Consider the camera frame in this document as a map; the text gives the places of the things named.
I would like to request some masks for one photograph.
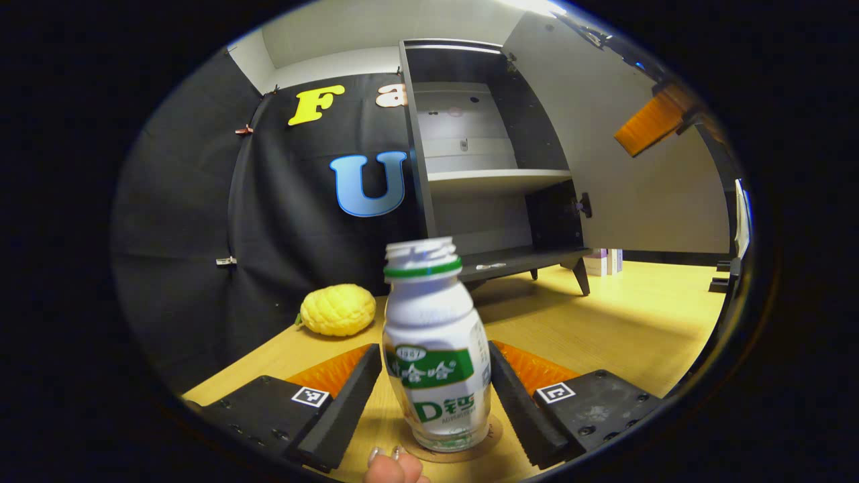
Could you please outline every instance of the yellow fruit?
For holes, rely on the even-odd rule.
[[[368,326],[374,316],[373,294],[355,284],[340,284],[304,297],[295,324],[323,335],[345,336]]]

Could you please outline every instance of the wooden table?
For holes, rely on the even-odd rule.
[[[588,277],[582,297],[572,271],[561,266],[490,280],[472,296],[490,339],[534,352],[585,374],[606,369],[658,396],[685,374],[710,336],[725,295],[708,292],[716,269],[624,262],[621,273]],[[346,339],[289,327],[184,394],[205,406],[254,377],[285,379],[349,349],[381,342],[385,297],[375,320]],[[540,473],[531,466],[495,390],[492,412],[503,437],[490,453],[462,463],[423,464],[434,483],[518,481]],[[340,467],[330,476],[360,481],[378,445],[390,454],[405,422],[384,368],[367,401]]]

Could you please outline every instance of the plastic bottle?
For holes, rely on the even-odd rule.
[[[471,448],[489,431],[489,344],[455,250],[445,237],[392,243],[386,254],[387,373],[415,439],[439,452]]]

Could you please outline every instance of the ceiling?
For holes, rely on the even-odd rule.
[[[403,39],[503,44],[525,13],[497,0],[318,0],[262,27],[275,68]]]

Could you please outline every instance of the circular coaster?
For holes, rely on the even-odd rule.
[[[455,453],[439,453],[430,449],[426,449],[425,447],[418,444],[415,440],[414,435],[411,434],[411,427],[409,427],[409,425],[406,424],[404,421],[400,429],[400,442],[406,451],[414,455],[416,458],[424,460],[425,462],[467,462],[479,458],[480,456],[489,452],[490,449],[495,447],[495,445],[498,444],[499,441],[501,441],[501,435],[503,431],[504,429],[501,426],[501,420],[499,420],[495,414],[490,413],[489,434],[486,435],[486,437],[483,441],[480,442],[480,444],[473,448],[464,449]]]

